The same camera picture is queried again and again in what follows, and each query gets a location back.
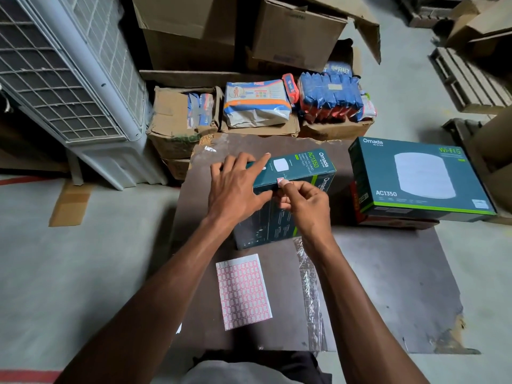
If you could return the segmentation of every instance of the teal product box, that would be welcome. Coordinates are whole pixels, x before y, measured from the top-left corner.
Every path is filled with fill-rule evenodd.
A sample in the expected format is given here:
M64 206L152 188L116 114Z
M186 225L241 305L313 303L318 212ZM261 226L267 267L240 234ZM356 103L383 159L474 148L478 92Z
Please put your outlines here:
M254 193L277 190L278 180L308 181L322 191L327 191L336 168L321 149L270 158L265 168L254 181ZM240 222L234 228L238 249L268 244L285 238L295 237L297 227L291 213L279 209L274 200L267 202L260 211Z
M349 154L363 214L464 222L496 214L462 148L358 137Z

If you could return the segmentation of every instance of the white diaper package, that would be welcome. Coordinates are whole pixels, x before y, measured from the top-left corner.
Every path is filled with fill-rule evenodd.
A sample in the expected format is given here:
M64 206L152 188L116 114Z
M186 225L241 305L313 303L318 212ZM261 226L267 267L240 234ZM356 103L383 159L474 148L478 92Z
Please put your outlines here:
M291 113L283 80L228 82L224 118L231 128L284 124Z

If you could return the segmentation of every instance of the white access point image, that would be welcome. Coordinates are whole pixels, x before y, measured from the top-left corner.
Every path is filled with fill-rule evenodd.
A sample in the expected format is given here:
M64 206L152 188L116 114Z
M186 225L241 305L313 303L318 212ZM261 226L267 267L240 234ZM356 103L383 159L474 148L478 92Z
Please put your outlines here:
M274 160L274 167L275 167L275 170L277 172L281 172L281 171L288 171L288 169L290 168L288 166L288 162L286 161L286 159L276 159Z
M401 153L395 155L395 165L402 191L434 199L456 196L441 157L416 152Z

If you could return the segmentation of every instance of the red floor line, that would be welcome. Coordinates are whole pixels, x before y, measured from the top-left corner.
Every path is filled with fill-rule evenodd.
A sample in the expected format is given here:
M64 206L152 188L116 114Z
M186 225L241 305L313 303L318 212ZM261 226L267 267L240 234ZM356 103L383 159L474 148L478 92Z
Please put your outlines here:
M1 179L0 186L5 184L15 184L15 183L29 183L29 182L38 182L38 181L48 181L55 178L43 178L43 177L16 177L9 179Z
M60 371L0 370L0 382L53 383Z

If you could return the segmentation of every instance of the omada logo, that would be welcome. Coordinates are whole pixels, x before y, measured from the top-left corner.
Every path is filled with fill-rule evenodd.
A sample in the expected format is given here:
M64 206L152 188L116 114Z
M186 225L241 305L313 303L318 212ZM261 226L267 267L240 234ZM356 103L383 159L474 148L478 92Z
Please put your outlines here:
M366 139L366 138L364 138L362 141L363 141L364 143L371 143L371 144L373 144L373 145L384 145L384 143L383 143L383 142L381 142L380 140L370 140L370 139Z

